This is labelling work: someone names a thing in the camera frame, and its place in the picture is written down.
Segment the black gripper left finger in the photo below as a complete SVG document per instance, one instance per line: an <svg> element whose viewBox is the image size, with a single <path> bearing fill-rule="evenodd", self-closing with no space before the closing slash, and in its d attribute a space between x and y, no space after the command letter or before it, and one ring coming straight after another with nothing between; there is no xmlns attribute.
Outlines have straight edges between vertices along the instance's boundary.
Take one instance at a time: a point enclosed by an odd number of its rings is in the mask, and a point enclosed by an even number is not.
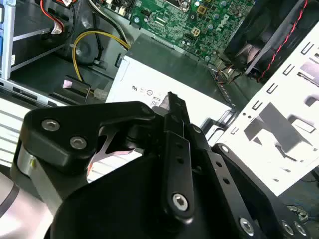
<svg viewBox="0 0 319 239"><path fill-rule="evenodd" d="M160 210L176 221L192 221L190 142L184 135L190 120L176 94L168 93L164 103L164 108L135 101L33 110L21 128L21 171L55 214L86 184L94 162L140 148L163 165Z"/></svg>

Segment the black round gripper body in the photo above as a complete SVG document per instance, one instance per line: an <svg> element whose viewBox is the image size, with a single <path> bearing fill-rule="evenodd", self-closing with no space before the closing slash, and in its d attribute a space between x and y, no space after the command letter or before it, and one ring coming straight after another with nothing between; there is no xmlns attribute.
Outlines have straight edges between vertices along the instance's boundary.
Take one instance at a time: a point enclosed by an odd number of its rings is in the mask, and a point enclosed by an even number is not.
<svg viewBox="0 0 319 239"><path fill-rule="evenodd" d="M159 207L163 165L133 160L75 191L58 209L53 239L225 239L216 190L191 153L192 221L176 221Z"/></svg>

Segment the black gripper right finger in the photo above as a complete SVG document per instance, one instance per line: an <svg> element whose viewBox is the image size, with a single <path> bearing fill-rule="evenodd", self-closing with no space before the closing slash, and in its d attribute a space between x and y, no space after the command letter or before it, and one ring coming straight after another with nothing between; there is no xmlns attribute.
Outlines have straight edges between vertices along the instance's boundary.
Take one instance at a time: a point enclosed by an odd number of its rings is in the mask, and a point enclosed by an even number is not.
<svg viewBox="0 0 319 239"><path fill-rule="evenodd" d="M226 239L308 239L299 218L225 144L188 125L191 153L216 190Z"/></svg>

